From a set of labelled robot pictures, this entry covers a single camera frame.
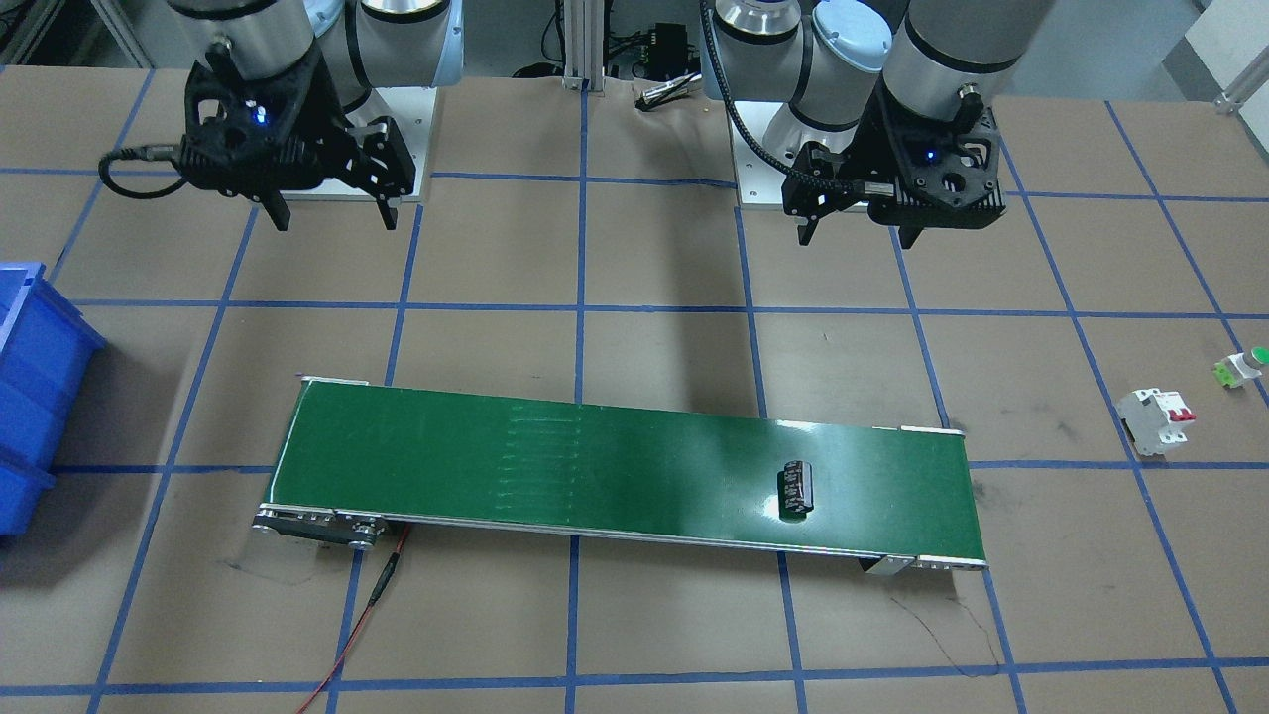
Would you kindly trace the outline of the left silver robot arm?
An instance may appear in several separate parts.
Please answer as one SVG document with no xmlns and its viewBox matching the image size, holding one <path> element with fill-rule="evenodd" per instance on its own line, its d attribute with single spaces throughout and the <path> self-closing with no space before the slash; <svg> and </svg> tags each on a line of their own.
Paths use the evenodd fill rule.
<svg viewBox="0 0 1269 714">
<path fill-rule="evenodd" d="M 902 249 L 925 230 L 986 230 L 1006 211 L 991 103 L 1049 1 L 702 1 L 704 91 L 780 172 L 808 245 L 865 204 Z"/>
</svg>

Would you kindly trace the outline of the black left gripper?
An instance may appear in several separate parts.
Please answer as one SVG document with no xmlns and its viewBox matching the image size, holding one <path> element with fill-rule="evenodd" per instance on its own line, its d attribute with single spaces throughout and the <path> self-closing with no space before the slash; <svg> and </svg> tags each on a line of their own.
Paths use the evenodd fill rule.
<svg viewBox="0 0 1269 714">
<path fill-rule="evenodd" d="M 794 107 L 786 112 L 807 126 Z M 1006 212 L 997 179 L 1001 136 L 975 82 L 958 88 L 948 122 L 912 113 L 879 82 L 851 127 L 857 134 L 840 153 L 805 142 L 780 186 L 799 247 L 808 247 L 820 218 L 860 203 L 871 221 L 897 231 L 901 250 L 925 230 L 983 230 Z"/>
</svg>

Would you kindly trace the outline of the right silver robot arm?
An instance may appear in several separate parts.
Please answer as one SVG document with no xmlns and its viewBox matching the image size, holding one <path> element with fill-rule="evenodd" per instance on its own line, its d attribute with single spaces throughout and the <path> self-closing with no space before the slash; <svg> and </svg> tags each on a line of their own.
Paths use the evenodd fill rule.
<svg viewBox="0 0 1269 714">
<path fill-rule="evenodd" d="M 287 195 L 336 181 L 386 230 L 418 189 L 418 159 L 386 88 L 444 88 L 464 68 L 459 1 L 173 1 L 195 60 L 173 167 L 258 203 L 287 230 Z"/>
</svg>

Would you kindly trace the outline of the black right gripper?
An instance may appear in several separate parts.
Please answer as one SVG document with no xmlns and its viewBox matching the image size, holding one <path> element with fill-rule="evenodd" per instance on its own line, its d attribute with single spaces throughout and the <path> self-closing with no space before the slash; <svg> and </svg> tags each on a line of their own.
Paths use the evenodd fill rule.
<svg viewBox="0 0 1269 714">
<path fill-rule="evenodd" d="M 247 79 L 235 55 L 230 41 L 212 41 L 187 77 L 181 178 L 254 199 L 280 232 L 291 224 L 283 191 L 336 179 L 376 199 L 385 230 L 398 230 L 400 198 L 415 189 L 416 166 L 393 117 L 353 126 L 319 44 L 264 79 Z"/>
</svg>

